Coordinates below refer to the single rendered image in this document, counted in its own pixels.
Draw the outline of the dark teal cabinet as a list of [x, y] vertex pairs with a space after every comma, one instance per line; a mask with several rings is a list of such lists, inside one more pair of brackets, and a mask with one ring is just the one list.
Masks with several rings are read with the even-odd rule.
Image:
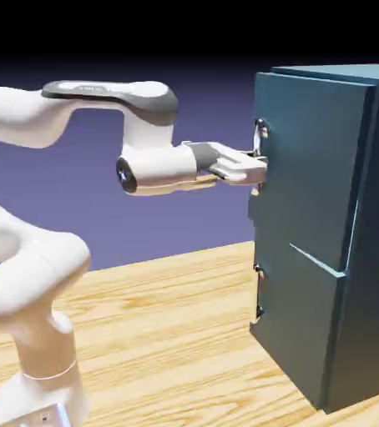
[[274, 67], [267, 73], [371, 84], [371, 122], [336, 302], [324, 406], [332, 413], [379, 395], [379, 64]]

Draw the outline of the small teal cabinet door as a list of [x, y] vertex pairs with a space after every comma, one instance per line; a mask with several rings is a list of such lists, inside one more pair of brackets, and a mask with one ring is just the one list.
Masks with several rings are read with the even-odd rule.
[[324, 406], [336, 302], [346, 274], [257, 229], [255, 263], [265, 271], [264, 313], [251, 333], [301, 393]]

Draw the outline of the large teal cabinet door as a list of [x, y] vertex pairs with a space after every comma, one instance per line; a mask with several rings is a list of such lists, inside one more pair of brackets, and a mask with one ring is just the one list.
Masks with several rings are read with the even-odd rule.
[[374, 99], [371, 84], [257, 75], [255, 116], [269, 128], [266, 180], [250, 201], [258, 232], [343, 268]]

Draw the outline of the long curved metal handle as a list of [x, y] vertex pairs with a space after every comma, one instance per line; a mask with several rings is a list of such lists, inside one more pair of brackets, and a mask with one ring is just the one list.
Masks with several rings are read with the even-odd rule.
[[259, 195], [266, 179], [266, 171], [268, 169], [268, 158], [261, 151], [262, 151], [264, 142], [269, 137], [269, 131], [270, 131], [269, 126], [264, 119], [257, 118], [254, 121], [253, 147], [250, 152], [250, 156], [260, 161], [261, 163], [263, 163], [265, 166], [265, 171], [261, 181], [258, 184], [256, 184], [250, 191], [250, 194], [253, 196]]

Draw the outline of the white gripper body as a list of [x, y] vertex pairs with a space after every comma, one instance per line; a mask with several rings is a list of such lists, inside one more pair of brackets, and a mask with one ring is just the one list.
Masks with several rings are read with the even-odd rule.
[[264, 158], [251, 157], [247, 152], [222, 143], [209, 142], [215, 161], [208, 170], [231, 185], [251, 185], [265, 180], [268, 163]]

